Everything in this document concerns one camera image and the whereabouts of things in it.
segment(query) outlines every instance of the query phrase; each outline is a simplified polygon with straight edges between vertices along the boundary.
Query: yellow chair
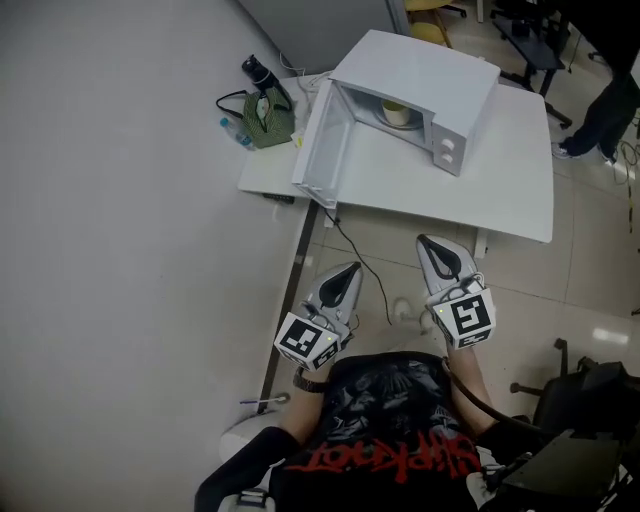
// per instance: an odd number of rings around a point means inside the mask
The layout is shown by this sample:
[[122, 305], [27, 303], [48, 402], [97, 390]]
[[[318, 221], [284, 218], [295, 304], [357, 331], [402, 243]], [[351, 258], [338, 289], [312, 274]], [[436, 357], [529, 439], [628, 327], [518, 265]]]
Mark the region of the yellow chair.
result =
[[411, 37], [415, 39], [421, 39], [422, 41], [428, 41], [429, 43], [439, 44], [447, 46], [447, 40], [445, 39], [442, 30], [436, 25], [431, 23], [415, 22], [409, 27], [411, 31]]
[[439, 7], [449, 7], [450, 9], [464, 12], [464, 16], [466, 17], [466, 12], [464, 9], [459, 9], [457, 7], [451, 7], [453, 0], [404, 0], [404, 8], [409, 13], [409, 21], [413, 22], [412, 13], [418, 11], [431, 11], [433, 13], [433, 17], [435, 19], [437, 28], [442, 32], [442, 36], [444, 37], [444, 42], [449, 48], [453, 48], [451, 46], [451, 41], [449, 40], [449, 36], [447, 35], [447, 29], [444, 27], [444, 23], [442, 23], [442, 18], [438, 14]]

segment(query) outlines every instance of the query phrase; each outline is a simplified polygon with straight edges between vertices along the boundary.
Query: microwave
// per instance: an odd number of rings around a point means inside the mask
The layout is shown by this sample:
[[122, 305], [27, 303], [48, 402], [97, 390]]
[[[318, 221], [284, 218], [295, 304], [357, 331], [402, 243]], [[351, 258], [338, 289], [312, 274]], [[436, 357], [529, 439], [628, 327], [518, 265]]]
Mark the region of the microwave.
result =
[[[325, 208], [335, 208], [356, 123], [423, 148], [435, 165], [459, 176], [475, 134], [482, 130], [499, 75], [500, 68], [479, 58], [370, 30], [321, 84], [293, 184]], [[386, 120], [384, 100], [409, 109], [406, 125]]]

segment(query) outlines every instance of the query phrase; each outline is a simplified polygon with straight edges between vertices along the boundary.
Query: wrist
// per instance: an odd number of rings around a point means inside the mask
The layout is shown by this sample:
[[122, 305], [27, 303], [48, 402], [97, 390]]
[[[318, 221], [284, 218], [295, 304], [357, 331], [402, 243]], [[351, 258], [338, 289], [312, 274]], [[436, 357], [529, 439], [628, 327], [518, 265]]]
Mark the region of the wrist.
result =
[[329, 379], [329, 373], [331, 372], [331, 367], [333, 366], [334, 359], [331, 361], [327, 361], [323, 366], [321, 366], [317, 371], [310, 372], [309, 370], [303, 370], [302, 377], [317, 383], [327, 382]]

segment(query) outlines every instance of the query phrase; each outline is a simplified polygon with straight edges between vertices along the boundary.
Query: black power cable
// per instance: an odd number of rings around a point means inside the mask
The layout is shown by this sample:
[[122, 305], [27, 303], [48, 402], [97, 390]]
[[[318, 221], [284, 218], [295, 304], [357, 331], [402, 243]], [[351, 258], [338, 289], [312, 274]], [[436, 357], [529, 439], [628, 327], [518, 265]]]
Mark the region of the black power cable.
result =
[[576, 55], [578, 54], [578, 46], [580, 46], [580, 41], [582, 41], [582, 34], [578, 36], [578, 41], [576, 41], [576, 47], [573, 49], [573, 56], [571, 57], [571, 62], [569, 62], [569, 68], [567, 71], [572, 73], [571, 66], [573, 66], [573, 61], [576, 60]]
[[616, 185], [624, 185], [625, 183], [627, 185], [627, 197], [629, 200], [629, 233], [633, 233], [633, 198], [631, 194], [630, 168], [635, 167], [638, 164], [638, 161], [640, 160], [640, 144], [636, 144], [634, 146], [633, 144], [628, 143], [626, 140], [621, 140], [619, 147], [620, 147], [619, 153], [622, 153], [622, 158], [625, 163], [627, 176], [625, 180], [618, 182], [618, 180], [616, 179], [616, 174], [615, 174], [616, 171], [614, 166], [613, 181]]
[[329, 215], [329, 212], [327, 212], [326, 208], [322, 207], [322, 209], [324, 210], [324, 214], [327, 217], [329, 217], [329, 220], [333, 222], [333, 225], [338, 228], [338, 231], [340, 231], [340, 234], [345, 238], [347, 242], [351, 244], [351, 247], [353, 247], [353, 252], [356, 253], [356, 256], [358, 257], [358, 259], [362, 262], [362, 264], [365, 267], [367, 267], [369, 272], [371, 272], [374, 275], [374, 277], [378, 280], [378, 284], [380, 285], [380, 291], [382, 292], [382, 298], [384, 299], [384, 313], [387, 316], [387, 322], [389, 323], [389, 325], [393, 325], [393, 323], [391, 322], [391, 318], [389, 317], [389, 301], [387, 300], [387, 294], [384, 292], [384, 286], [382, 286], [382, 281], [380, 280], [380, 277], [378, 276], [378, 274], [376, 274], [373, 271], [373, 269], [367, 264], [367, 262], [362, 259], [362, 256], [360, 256], [360, 253], [358, 252], [358, 249], [356, 249], [356, 245], [353, 243], [351, 238], [345, 235], [344, 231], [342, 231], [342, 228], [340, 227], [340, 219], [337, 216], [334, 218], [331, 215]]
[[449, 368], [449, 364], [445, 359], [442, 360], [442, 366], [444, 367], [444, 371], [451, 378], [451, 381], [457, 387], [464, 396], [466, 396], [469, 401], [475, 405], [482, 412], [488, 414], [493, 419], [498, 421], [504, 421], [506, 423], [511, 423], [512, 425], [521, 428], [523, 430], [528, 430], [534, 434], [537, 434], [542, 437], [557, 437], [559, 432], [551, 432], [549, 430], [543, 430], [540, 427], [536, 427], [535, 425], [531, 425], [530, 423], [525, 423], [524, 421], [516, 420], [515, 418], [511, 418], [506, 414], [502, 414], [501, 412], [496, 411], [493, 407], [488, 406], [482, 400], [480, 400], [476, 395], [474, 395], [467, 386], [465, 386], [462, 381], [458, 378], [458, 376], [451, 371]]
[[358, 325], [356, 325], [353, 329], [351, 329], [351, 332], [355, 332], [355, 330], [360, 327], [360, 317], [356, 314], [356, 320], [358, 321]]

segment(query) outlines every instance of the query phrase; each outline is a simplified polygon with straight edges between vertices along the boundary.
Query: shoe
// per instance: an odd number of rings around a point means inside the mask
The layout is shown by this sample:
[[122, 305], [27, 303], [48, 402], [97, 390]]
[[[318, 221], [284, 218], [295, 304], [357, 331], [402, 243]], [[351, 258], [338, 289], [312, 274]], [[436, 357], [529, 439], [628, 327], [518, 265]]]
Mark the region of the shoe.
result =
[[577, 156], [572, 156], [569, 152], [562, 146], [561, 142], [552, 142], [551, 143], [551, 154], [560, 160], [566, 160], [568, 158], [578, 158]]
[[393, 316], [397, 323], [415, 319], [411, 304], [402, 297], [393, 301]]
[[600, 156], [602, 157], [602, 159], [604, 160], [604, 162], [607, 165], [610, 165], [611, 167], [613, 167], [614, 165], [616, 165], [616, 162], [618, 161], [616, 159], [616, 155], [615, 153], [613, 154], [613, 156], [607, 156], [604, 154], [604, 151], [602, 151], [602, 148], [600, 147], [600, 144], [598, 144], [598, 153], [600, 153]]
[[435, 326], [436, 323], [433, 321], [431, 313], [429, 313], [427, 310], [423, 311], [420, 315], [420, 332], [422, 334], [431, 333]]

